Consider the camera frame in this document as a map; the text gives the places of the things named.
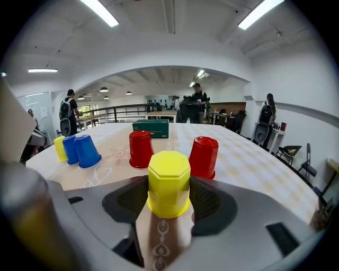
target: railing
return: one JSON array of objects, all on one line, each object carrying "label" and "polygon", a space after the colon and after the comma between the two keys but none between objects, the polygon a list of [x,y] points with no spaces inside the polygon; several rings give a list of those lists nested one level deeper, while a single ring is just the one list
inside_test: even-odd
[{"label": "railing", "polygon": [[118,122],[121,119],[126,120],[126,119],[144,118],[145,113],[150,111],[150,106],[149,104],[119,105],[100,109],[93,109],[83,113],[91,113],[92,115],[94,115],[94,112],[98,111],[106,111],[108,122]]}]

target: backpack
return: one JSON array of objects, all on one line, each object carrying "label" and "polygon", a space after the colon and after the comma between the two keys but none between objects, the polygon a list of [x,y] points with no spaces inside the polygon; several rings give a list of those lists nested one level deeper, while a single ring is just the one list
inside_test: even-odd
[{"label": "backpack", "polygon": [[63,100],[60,105],[60,112],[59,117],[60,119],[68,119],[72,115],[72,111],[70,109],[70,101],[73,100],[72,98],[69,98],[68,101]]}]

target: woman with long hair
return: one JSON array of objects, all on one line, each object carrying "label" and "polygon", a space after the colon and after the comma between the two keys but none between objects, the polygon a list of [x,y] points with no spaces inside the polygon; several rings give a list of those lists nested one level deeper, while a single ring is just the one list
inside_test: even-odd
[{"label": "woman with long hair", "polygon": [[[273,120],[275,121],[275,118],[276,118],[276,105],[275,105],[275,102],[274,102],[274,99],[273,99],[273,94],[271,94],[271,93],[267,94],[266,101],[262,103],[261,109],[264,106],[267,106],[267,105],[269,105],[272,108],[272,111],[273,111]],[[269,133],[267,134],[267,137],[266,137],[266,139],[264,141],[264,144],[263,144],[264,148],[267,148],[267,146],[269,144],[272,131],[273,131],[273,127],[270,125],[269,126]]]}]

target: plastic cup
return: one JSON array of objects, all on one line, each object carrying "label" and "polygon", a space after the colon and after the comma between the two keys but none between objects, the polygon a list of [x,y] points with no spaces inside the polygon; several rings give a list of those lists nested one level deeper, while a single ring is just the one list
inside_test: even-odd
[{"label": "plastic cup", "polygon": [[129,164],[138,169],[147,168],[150,158],[154,154],[150,133],[147,131],[130,133],[129,150],[131,153]]},{"label": "plastic cup", "polygon": [[75,135],[71,135],[70,137],[66,137],[63,139],[64,149],[67,156],[67,163],[69,165],[74,165],[79,163],[78,153],[76,152],[74,139]]},{"label": "plastic cup", "polygon": [[209,137],[194,138],[190,154],[191,175],[207,179],[215,176],[219,144],[218,141]]},{"label": "plastic cup", "polygon": [[63,139],[65,137],[58,137],[54,140],[54,146],[55,146],[55,151],[57,152],[58,156],[58,162],[65,162],[67,161],[67,156],[65,153],[64,145],[63,145]]},{"label": "plastic cup", "polygon": [[177,151],[154,154],[148,166],[147,206],[161,218],[176,218],[190,206],[190,163]]},{"label": "plastic cup", "polygon": [[74,143],[78,153],[80,168],[92,167],[101,160],[101,155],[97,152],[89,134],[75,138]]}]

